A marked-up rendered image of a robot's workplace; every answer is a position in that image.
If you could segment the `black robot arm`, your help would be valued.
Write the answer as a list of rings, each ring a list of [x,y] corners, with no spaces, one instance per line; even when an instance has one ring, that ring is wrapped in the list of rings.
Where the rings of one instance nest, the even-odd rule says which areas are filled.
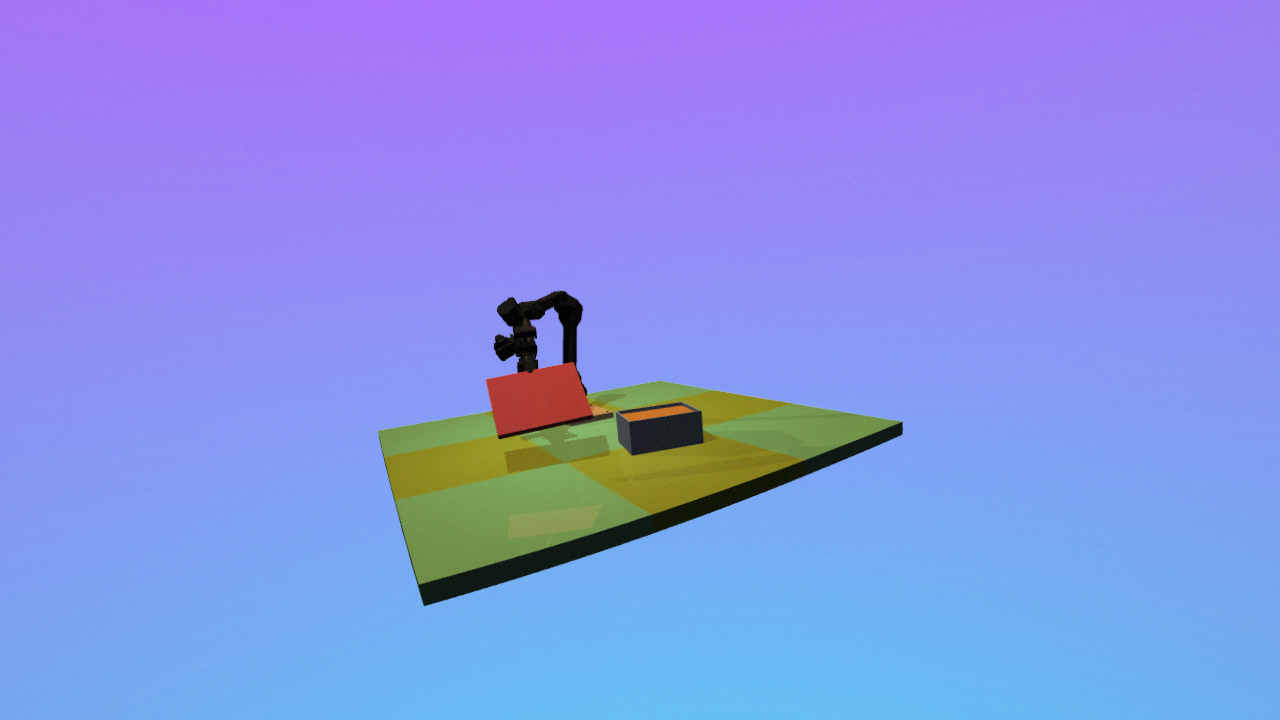
[[[558,313],[559,320],[563,325],[562,364],[573,363],[579,379],[582,384],[581,375],[577,370],[577,325],[582,318],[582,305],[577,299],[570,296],[570,293],[564,291],[554,291],[535,301],[520,304],[516,302],[515,297],[508,297],[497,307],[497,313],[506,322],[506,325],[515,329],[518,325],[531,325],[531,320],[540,319],[552,307],[554,307]],[[495,334],[497,342],[494,342],[494,350],[502,363],[516,354],[515,343],[517,342],[515,341],[513,334],[509,333],[509,337],[506,337],[504,334]]]

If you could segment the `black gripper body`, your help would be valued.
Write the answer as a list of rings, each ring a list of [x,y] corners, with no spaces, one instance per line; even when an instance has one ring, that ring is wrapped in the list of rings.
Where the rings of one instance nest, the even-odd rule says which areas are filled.
[[[513,332],[515,332],[515,341],[517,342],[515,343],[516,347],[524,345],[536,345],[536,342],[534,341],[534,338],[538,340],[538,331],[535,325],[518,325],[513,329]],[[518,355],[517,357],[518,363],[524,361],[524,357],[520,357]],[[524,372],[518,369],[518,365],[517,370],[518,373]]]

